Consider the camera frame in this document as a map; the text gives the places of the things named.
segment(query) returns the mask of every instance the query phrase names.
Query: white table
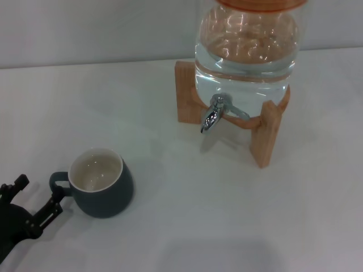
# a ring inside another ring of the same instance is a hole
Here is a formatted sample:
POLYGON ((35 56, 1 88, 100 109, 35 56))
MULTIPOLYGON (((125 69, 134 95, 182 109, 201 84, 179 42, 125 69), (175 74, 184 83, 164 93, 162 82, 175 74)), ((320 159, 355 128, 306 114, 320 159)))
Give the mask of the white table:
POLYGON ((63 201, 0 271, 362 271, 363 49, 301 52, 264 170, 249 131, 177 122, 174 63, 0 71, 1 183, 31 181, 14 203, 38 210, 90 147, 117 150, 137 187, 111 219, 63 201))

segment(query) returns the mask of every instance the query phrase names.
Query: dark teal mug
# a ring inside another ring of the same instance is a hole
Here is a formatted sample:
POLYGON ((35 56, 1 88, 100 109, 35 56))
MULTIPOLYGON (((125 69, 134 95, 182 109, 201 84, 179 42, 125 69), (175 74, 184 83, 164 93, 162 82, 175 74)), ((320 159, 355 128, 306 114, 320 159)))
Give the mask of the dark teal mug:
POLYGON ((49 180, 52 191, 63 188, 86 214, 109 218, 131 202, 134 184, 130 170, 120 155, 105 148, 92 148, 76 158, 68 172, 56 172, 49 180), (57 185, 68 181, 69 188, 57 185))

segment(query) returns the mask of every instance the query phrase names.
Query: wooden leg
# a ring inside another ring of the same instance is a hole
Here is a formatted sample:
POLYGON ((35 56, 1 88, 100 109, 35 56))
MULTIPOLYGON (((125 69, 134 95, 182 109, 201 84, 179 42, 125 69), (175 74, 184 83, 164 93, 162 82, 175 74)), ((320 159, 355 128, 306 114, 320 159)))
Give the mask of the wooden leg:
POLYGON ((252 129, 251 153, 258 166, 264 168, 270 164, 273 146, 280 128, 282 110, 272 101, 263 103, 261 125, 252 129))
POLYGON ((178 121, 200 124, 202 107, 193 101, 191 89, 195 87, 194 62, 178 61, 175 65, 176 104, 178 121))

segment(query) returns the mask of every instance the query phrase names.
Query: metal spigot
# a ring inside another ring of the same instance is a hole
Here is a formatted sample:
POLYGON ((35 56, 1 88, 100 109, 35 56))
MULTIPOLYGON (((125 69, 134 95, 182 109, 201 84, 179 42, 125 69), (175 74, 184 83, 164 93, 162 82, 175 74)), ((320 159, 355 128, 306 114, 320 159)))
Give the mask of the metal spigot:
POLYGON ((213 95, 210 100, 210 107, 202 119, 200 132, 207 133, 219 122, 223 114, 229 111, 245 121, 250 119, 250 116, 246 112, 232 105, 231 96, 226 93, 218 93, 213 95))

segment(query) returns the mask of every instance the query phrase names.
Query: wooden stand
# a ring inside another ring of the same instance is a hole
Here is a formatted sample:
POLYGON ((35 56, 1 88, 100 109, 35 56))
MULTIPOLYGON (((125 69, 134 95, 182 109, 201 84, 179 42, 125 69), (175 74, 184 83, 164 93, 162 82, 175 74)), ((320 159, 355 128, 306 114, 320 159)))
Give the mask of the wooden stand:
MULTIPOLYGON (((195 89, 195 64, 193 62, 178 61, 175 65, 176 102, 178 107, 178 121, 189 124, 201 123, 201 111, 208 109, 199 98, 195 89)), ((228 122, 242 129, 252 130, 251 153, 258 166, 264 168, 270 164, 271 154, 282 114, 289 104, 290 87, 278 106, 272 101, 263 103, 261 115, 243 121, 240 118, 224 115, 228 122)))

